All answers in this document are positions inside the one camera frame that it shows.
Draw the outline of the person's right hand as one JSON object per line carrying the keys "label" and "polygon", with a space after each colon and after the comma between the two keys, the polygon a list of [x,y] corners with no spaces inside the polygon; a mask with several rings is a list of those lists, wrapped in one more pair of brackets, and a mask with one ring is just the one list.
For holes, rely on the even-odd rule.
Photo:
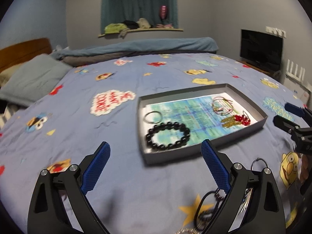
{"label": "person's right hand", "polygon": [[300,182],[304,183],[309,177],[309,172],[311,170],[311,156],[302,155],[301,158],[301,172],[300,172]]}

